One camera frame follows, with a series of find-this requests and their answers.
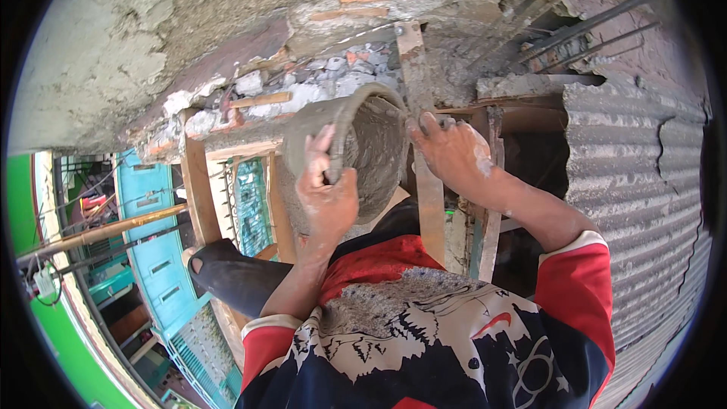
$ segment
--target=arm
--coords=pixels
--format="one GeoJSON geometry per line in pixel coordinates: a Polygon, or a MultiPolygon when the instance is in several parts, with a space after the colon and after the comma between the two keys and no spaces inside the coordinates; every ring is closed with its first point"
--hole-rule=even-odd
{"type": "Polygon", "coordinates": [[[546,253],[568,245],[583,231],[597,231],[559,198],[493,165],[487,141],[468,123],[449,118],[442,128],[430,112],[420,122],[426,134],[412,118],[406,127],[434,175],[473,203],[513,218],[546,253]]]}
{"type": "Polygon", "coordinates": [[[334,133],[335,127],[326,125],[315,139],[306,138],[307,164],[296,190],[310,223],[310,239],[262,307],[260,317],[289,314],[299,320],[308,318],[317,303],[328,261],[359,214],[355,169],[344,169],[335,185],[323,184],[323,171],[330,165],[326,151],[334,133]]]}
{"type": "Polygon", "coordinates": [[[514,218],[542,245],[534,301],[561,370],[593,401],[616,359],[605,241],[583,214],[494,166],[487,142],[467,123],[446,119],[440,127],[427,112],[420,121],[426,134],[413,119],[406,126],[432,172],[459,195],[514,218]]]}

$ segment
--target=cement wall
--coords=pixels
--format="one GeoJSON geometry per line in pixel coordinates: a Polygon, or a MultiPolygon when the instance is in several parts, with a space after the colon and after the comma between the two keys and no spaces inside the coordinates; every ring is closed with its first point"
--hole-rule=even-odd
{"type": "MultiPolygon", "coordinates": [[[[222,53],[235,37],[241,38],[237,49],[247,50],[236,55],[249,59],[208,61],[210,76],[241,68],[244,74],[272,55],[298,60],[401,19],[429,23],[435,95],[462,106],[467,98],[454,88],[463,83],[457,64],[468,61],[454,60],[454,52],[481,38],[502,13],[500,1],[53,0],[20,78],[9,153],[98,153],[148,141],[167,119],[161,104],[179,91],[183,70],[205,54],[222,53]],[[275,33],[266,30],[273,17],[287,29],[277,28],[266,41],[275,33]]],[[[201,74],[187,76],[183,90],[209,81],[201,74]]]]}

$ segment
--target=turquoise door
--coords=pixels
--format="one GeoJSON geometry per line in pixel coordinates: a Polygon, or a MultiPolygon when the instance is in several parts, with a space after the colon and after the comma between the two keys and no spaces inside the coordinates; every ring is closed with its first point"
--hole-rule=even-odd
{"type": "MultiPolygon", "coordinates": [[[[116,158],[116,189],[122,219],[148,214],[174,204],[172,168],[142,165],[133,150],[116,158]]],[[[124,233],[127,242],[173,227],[176,217],[135,227],[124,233]]],[[[182,242],[174,231],[129,250],[134,270],[150,314],[165,339],[170,339],[210,299],[197,298],[189,273],[182,263],[182,242]]]]}

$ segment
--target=shirt sleeve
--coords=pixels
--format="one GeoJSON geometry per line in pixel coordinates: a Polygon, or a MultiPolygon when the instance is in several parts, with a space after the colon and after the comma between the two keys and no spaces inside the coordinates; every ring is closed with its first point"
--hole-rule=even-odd
{"type": "Polygon", "coordinates": [[[254,378],[283,362],[302,323],[289,314],[274,314],[245,325],[241,333],[245,347],[241,392],[254,378]]]}
{"type": "Polygon", "coordinates": [[[548,332],[551,340],[570,345],[580,342],[573,336],[565,341],[566,335],[560,335],[564,330],[555,328],[562,323],[584,335],[603,354],[607,374],[593,402],[608,382],[616,361],[611,330],[611,255],[604,238],[595,231],[584,231],[570,245],[542,254],[534,301],[555,321],[548,332]]]}

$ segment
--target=hanging tag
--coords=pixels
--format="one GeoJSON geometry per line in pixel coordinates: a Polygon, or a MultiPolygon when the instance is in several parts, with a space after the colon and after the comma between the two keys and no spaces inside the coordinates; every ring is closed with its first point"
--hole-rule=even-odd
{"type": "Polygon", "coordinates": [[[38,292],[40,292],[41,297],[46,298],[50,297],[50,295],[55,295],[53,277],[50,276],[48,268],[41,269],[40,272],[33,275],[33,279],[36,282],[36,286],[38,286],[38,292]]]}

